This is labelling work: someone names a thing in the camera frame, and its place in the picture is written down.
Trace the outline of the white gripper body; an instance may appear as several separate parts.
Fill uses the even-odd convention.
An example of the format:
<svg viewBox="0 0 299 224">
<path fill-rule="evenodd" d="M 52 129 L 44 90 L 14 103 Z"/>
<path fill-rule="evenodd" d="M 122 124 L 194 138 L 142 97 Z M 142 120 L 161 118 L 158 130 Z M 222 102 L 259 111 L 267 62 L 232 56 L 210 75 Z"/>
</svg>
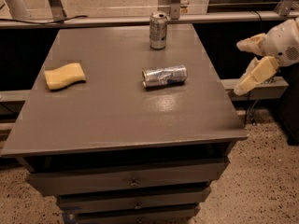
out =
<svg viewBox="0 0 299 224">
<path fill-rule="evenodd" d="M 264 52 L 279 60 L 280 66 L 299 62 L 299 24 L 297 19 L 286 20 L 268 31 Z"/>
</svg>

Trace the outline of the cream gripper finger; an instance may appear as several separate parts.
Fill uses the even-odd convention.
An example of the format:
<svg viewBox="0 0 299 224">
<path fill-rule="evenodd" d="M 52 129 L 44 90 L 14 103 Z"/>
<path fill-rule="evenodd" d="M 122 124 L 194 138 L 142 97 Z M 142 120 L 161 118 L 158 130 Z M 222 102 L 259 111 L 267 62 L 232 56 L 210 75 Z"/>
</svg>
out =
<svg viewBox="0 0 299 224">
<path fill-rule="evenodd" d="M 259 56 L 265 56 L 266 53 L 263 48 L 263 42 L 266 38 L 265 33 L 257 34 L 249 38 L 240 40 L 236 43 L 239 50 L 245 52 L 251 52 Z"/>
<path fill-rule="evenodd" d="M 273 56 L 264 56 L 261 60 L 253 58 L 245 73 L 234 87 L 236 95 L 244 95 L 255 89 L 258 85 L 271 78 L 278 70 L 278 60 Z"/>
</svg>

